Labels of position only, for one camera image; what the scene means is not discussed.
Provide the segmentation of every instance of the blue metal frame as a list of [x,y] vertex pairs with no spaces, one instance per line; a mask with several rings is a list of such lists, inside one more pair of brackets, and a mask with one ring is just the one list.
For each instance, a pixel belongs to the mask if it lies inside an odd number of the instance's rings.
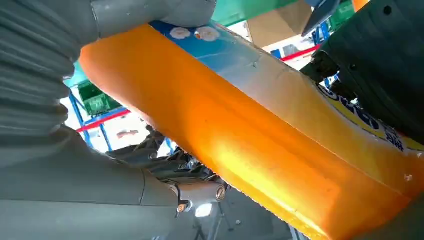
[[108,137],[108,134],[106,133],[105,125],[103,123],[100,124],[100,130],[101,130],[101,133],[103,134],[104,140],[106,141],[107,148],[109,149],[109,151],[112,151],[112,146],[111,146],[111,143],[109,142],[109,137]]
[[[110,116],[112,116],[114,114],[121,113],[121,112],[123,112],[123,111],[126,110],[125,107],[119,107],[119,108],[114,109],[112,111],[109,111],[109,112],[107,112],[105,114],[102,114],[102,115],[96,116],[96,117],[94,117],[92,119],[89,119],[87,121],[84,121],[83,116],[81,115],[81,111],[80,111],[79,106],[84,111],[86,109],[85,109],[84,105],[74,96],[74,94],[72,93],[72,91],[69,94],[69,100],[70,100],[70,103],[72,104],[73,110],[75,111],[76,118],[78,119],[79,125],[81,127],[84,127],[84,126],[87,126],[89,124],[95,123],[95,122],[100,121],[100,120],[102,120],[104,118],[110,117]],[[99,128],[101,130],[101,133],[103,134],[104,140],[106,141],[108,150],[109,151],[112,151],[113,150],[112,149],[112,145],[111,145],[111,142],[109,141],[109,137],[108,137],[108,134],[106,132],[105,125],[102,123],[102,124],[99,125]],[[84,135],[84,140],[87,143],[87,145],[90,146],[91,148],[93,148],[93,143],[91,141],[91,137],[90,137],[89,132],[87,130],[84,130],[84,131],[82,131],[82,133]]]
[[92,119],[90,119],[90,120],[88,120],[88,121],[85,121],[85,122],[84,122],[84,124],[85,124],[85,125],[89,125],[89,124],[95,123],[95,122],[97,122],[97,121],[100,121],[100,120],[102,120],[102,119],[104,119],[104,118],[107,118],[107,117],[109,117],[109,116],[112,116],[112,115],[118,114],[118,113],[123,112],[123,111],[125,111],[125,110],[127,110],[127,109],[126,109],[125,107],[123,107],[123,106],[118,107],[118,108],[113,109],[113,110],[111,110],[111,111],[108,111],[108,112],[106,112],[106,113],[104,113],[104,114],[102,114],[102,115],[96,116],[96,117],[94,117],[94,118],[92,118]]
[[[69,94],[69,100],[70,100],[70,103],[72,104],[73,110],[75,111],[76,118],[78,118],[79,125],[81,127],[84,127],[85,123],[84,123],[84,120],[83,120],[83,116],[81,115],[80,109],[78,108],[78,103],[77,103],[78,100],[74,96],[72,91]],[[87,143],[88,146],[90,146],[92,148],[93,144],[92,144],[89,132],[83,131],[82,133],[84,134],[85,142]]]

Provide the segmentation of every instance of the red stripe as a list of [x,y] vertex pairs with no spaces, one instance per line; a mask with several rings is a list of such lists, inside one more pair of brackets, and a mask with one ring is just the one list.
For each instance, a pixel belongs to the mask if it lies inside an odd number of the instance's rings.
[[295,59],[297,57],[300,57],[302,55],[306,55],[306,54],[308,54],[310,52],[316,51],[319,48],[320,48],[320,45],[318,44],[318,45],[316,45],[314,47],[311,47],[311,48],[308,48],[306,50],[298,51],[298,52],[296,52],[296,53],[294,53],[292,55],[288,55],[288,56],[282,57],[282,58],[280,58],[280,60],[283,61],[283,62],[289,61],[289,60]]
[[86,126],[83,126],[83,127],[79,128],[79,129],[77,129],[76,131],[78,133],[81,133],[82,131],[87,131],[87,130],[90,130],[90,129],[97,128],[97,127],[100,126],[100,124],[102,124],[102,123],[104,123],[106,121],[109,121],[109,120],[115,119],[115,118],[119,118],[119,117],[124,116],[124,115],[127,115],[129,113],[131,113],[130,110],[125,109],[125,110],[123,110],[121,112],[117,112],[117,113],[115,113],[113,115],[107,116],[107,117],[105,117],[103,119],[100,119],[100,120],[95,121],[93,123],[90,123],[90,124],[88,124]]

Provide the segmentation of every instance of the yellow sticker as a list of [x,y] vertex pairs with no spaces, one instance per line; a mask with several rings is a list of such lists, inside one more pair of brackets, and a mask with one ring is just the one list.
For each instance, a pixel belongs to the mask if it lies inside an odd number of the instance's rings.
[[321,85],[317,85],[319,92],[328,102],[345,118],[368,133],[389,142],[401,152],[406,149],[424,152],[424,146],[396,132],[392,127],[373,118],[357,105],[350,103],[345,98],[327,90]]

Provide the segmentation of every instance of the green panel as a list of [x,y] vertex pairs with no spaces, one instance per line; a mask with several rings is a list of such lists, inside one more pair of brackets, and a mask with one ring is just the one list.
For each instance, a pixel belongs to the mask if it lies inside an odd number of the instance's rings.
[[104,94],[89,81],[78,85],[78,91],[85,110],[90,116],[96,116],[121,107],[117,101]]
[[294,2],[297,0],[217,0],[212,19],[228,27]]
[[329,18],[331,30],[336,31],[343,25],[348,19],[350,19],[355,14],[354,6],[352,1],[344,1],[340,3],[337,10]]

